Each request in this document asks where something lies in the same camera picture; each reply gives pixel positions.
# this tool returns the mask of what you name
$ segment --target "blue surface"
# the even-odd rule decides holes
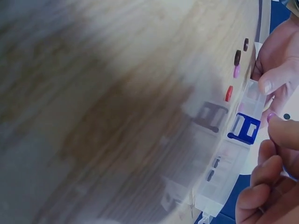
[[[272,1],[270,32],[272,33],[280,23],[287,20],[289,17],[290,11],[287,8],[285,8],[280,2]],[[242,190],[249,186],[249,183],[250,175],[239,176],[227,203],[219,216],[212,220],[212,224],[235,224],[235,204],[237,202],[238,195]]]

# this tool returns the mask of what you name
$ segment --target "transparent plastic container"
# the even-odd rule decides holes
[[[265,101],[266,96],[259,92],[258,83],[249,80],[228,133],[228,136],[238,138],[226,137],[223,140],[198,187],[195,207],[203,212],[199,224],[209,224],[228,200],[250,150],[251,143],[246,140],[254,142],[256,138]]]

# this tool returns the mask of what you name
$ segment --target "wooden table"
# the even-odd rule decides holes
[[[196,219],[192,189],[250,77],[258,0],[0,5],[0,223]],[[193,128],[206,101],[228,109],[211,141]]]

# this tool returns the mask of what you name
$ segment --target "blue clip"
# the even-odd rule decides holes
[[[243,125],[238,135],[236,135],[237,133],[235,132],[239,122],[243,122]],[[261,125],[261,121],[249,117],[245,114],[238,113],[233,130],[232,132],[228,133],[228,137],[230,139],[236,139],[238,141],[244,142],[245,144],[248,145],[253,145],[256,140],[257,132],[260,125]]]

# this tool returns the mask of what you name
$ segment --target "hand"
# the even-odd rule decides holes
[[[278,26],[263,44],[252,79],[259,81],[260,91],[267,95],[266,104],[274,97],[263,113],[262,126],[270,113],[280,114],[299,84],[299,18],[290,19]]]
[[[238,197],[237,224],[299,223],[299,122],[273,117],[262,142],[250,187]]]

